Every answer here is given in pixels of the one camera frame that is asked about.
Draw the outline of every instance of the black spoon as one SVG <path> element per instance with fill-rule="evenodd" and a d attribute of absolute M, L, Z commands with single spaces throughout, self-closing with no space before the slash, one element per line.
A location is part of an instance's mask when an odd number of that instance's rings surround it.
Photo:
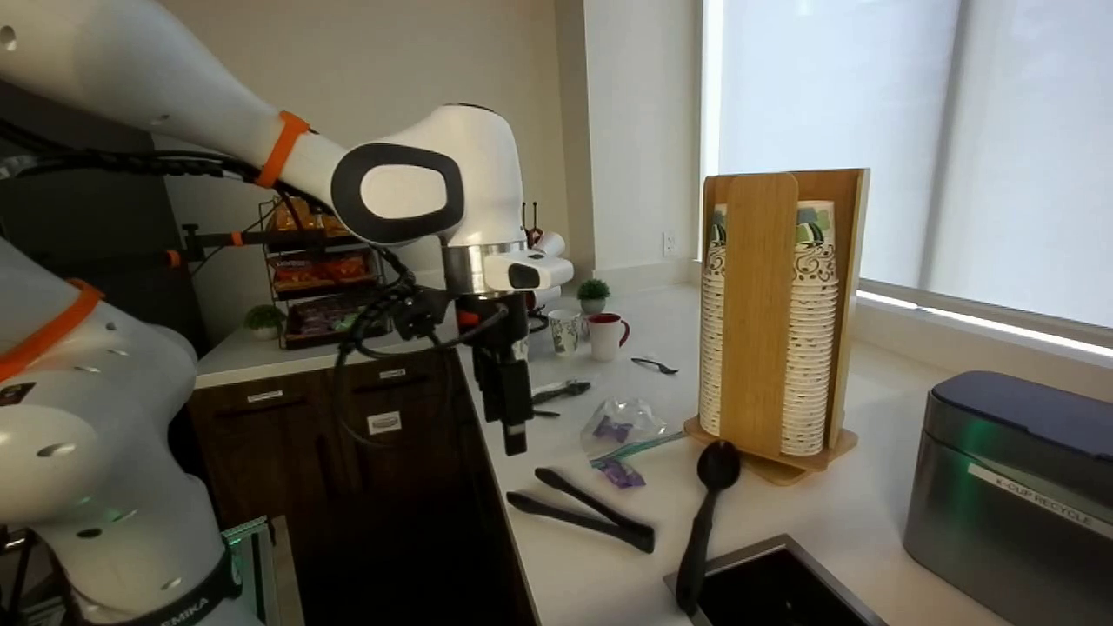
<path fill-rule="evenodd" d="M 680 569 L 673 578 L 673 605 L 684 617 L 694 617 L 699 593 L 703 593 L 703 568 L 707 568 L 707 541 L 717 515 L 721 494 L 737 483 L 739 474 L 739 451 L 730 443 L 709 443 L 694 467 L 707 496 L 699 503 L 699 515 L 692 517 L 690 551 L 680 556 Z"/>

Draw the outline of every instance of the white wall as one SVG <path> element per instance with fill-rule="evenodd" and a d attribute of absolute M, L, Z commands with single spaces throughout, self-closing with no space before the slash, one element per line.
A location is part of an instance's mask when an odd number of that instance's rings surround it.
<path fill-rule="evenodd" d="M 167 8 L 264 100 L 341 144 L 418 122 L 443 100 L 501 110 L 521 154 L 526 199 L 568 229 L 555 0 L 233 0 Z M 167 180 L 181 224 L 244 229 L 268 192 Z M 439 272 L 431 239 L 406 251 Z M 261 251 L 222 251 L 196 279 L 213 338 L 268 301 Z"/>
<path fill-rule="evenodd" d="M 694 256 L 699 3 L 585 0 L 595 269 Z"/>

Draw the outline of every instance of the gray box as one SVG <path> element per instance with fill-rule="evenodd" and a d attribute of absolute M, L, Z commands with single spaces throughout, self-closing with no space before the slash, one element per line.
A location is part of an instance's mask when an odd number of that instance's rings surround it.
<path fill-rule="evenodd" d="M 1113 405 L 993 372 L 939 383 L 904 551 L 1008 622 L 1113 622 Z"/>

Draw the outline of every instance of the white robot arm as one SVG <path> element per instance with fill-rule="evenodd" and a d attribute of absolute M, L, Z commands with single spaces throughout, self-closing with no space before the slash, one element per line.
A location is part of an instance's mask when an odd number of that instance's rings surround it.
<path fill-rule="evenodd" d="M 526 243 L 517 154 L 492 110 L 448 106 L 344 149 L 241 87 L 156 0 L 0 0 L 0 79 L 257 165 L 257 185 L 320 199 L 361 239 L 443 236 L 445 287 L 467 302 L 517 302 L 571 279 L 563 256 Z M 3 239 L 0 287 L 0 521 L 52 547 L 88 622 L 250 622 L 236 603 L 197 595 L 219 593 L 219 525 L 163 445 L 192 392 L 192 349 Z M 508 360 L 508 342 L 517 330 L 488 352 Z"/>

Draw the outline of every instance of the countertop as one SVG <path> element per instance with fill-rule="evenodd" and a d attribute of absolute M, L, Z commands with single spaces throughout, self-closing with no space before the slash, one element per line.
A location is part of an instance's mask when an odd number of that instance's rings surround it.
<path fill-rule="evenodd" d="M 646 399 L 656 420 L 671 428 L 680 428 L 694 418 L 699 294 L 690 287 L 630 287 L 614 290 L 608 310 L 622 314 L 633 326 L 618 360 L 590 362 L 589 352 L 575 360 L 549 360 L 543 355 L 545 349 L 540 333 L 533 342 L 527 367 L 533 387 L 585 379 L 590 390 L 575 399 L 545 405 L 545 411 L 555 411 L 561 418 L 527 420 L 526 456 L 503 456 L 501 425 L 479 420 L 488 456 L 496 492 L 526 492 L 575 509 L 575 501 L 552 496 L 552 492 L 540 486 L 533 476 L 537 467 L 555 467 L 578 486 L 656 529 L 656 551 L 637 554 L 608 535 L 503 509 L 526 583 L 543 622 L 690 622 L 671 605 L 663 578 L 677 569 L 692 515 L 703 501 L 694 456 L 707 440 L 690 436 L 633 456 L 630 467 L 637 467 L 646 483 L 618 492 L 590 469 L 579 433 L 590 420 L 590 411 L 608 398 Z M 633 355 L 673 367 L 677 377 L 640 369 L 630 362 Z M 272 342 L 233 333 L 200 360 L 197 390 L 329 369 L 329 360 L 329 349 L 277 352 Z M 858 445 L 838 456 L 826 469 L 796 476 L 790 483 L 743 469 L 737 486 L 730 486 L 717 503 L 709 556 L 787 534 L 857 600 L 861 600 L 894 626 L 1000 622 L 934 573 L 921 569 L 901 547 L 925 392 L 943 379 L 945 377 L 934 369 L 857 345 L 845 392 L 845 428 L 858 436 Z"/>

